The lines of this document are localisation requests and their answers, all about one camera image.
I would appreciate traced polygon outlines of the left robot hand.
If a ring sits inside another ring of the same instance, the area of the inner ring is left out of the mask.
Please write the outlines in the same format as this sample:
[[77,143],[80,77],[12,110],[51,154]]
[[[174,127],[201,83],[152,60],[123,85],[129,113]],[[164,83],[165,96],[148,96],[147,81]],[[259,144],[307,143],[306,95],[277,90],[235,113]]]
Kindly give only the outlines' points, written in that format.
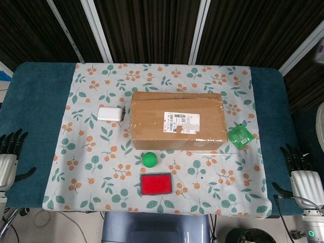
[[23,143],[28,136],[28,132],[21,133],[22,129],[18,129],[1,136],[1,193],[8,191],[15,182],[31,177],[36,171],[36,167],[32,167],[24,174],[16,174]]

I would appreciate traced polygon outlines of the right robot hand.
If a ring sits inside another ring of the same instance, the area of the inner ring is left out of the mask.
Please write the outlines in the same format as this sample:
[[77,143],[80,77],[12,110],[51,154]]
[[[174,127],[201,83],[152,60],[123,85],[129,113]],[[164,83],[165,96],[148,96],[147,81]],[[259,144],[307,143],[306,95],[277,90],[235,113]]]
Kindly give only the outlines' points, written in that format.
[[319,173],[298,149],[290,146],[280,148],[284,158],[292,190],[284,190],[273,182],[274,189],[284,198],[293,199],[302,209],[323,207],[323,185]]

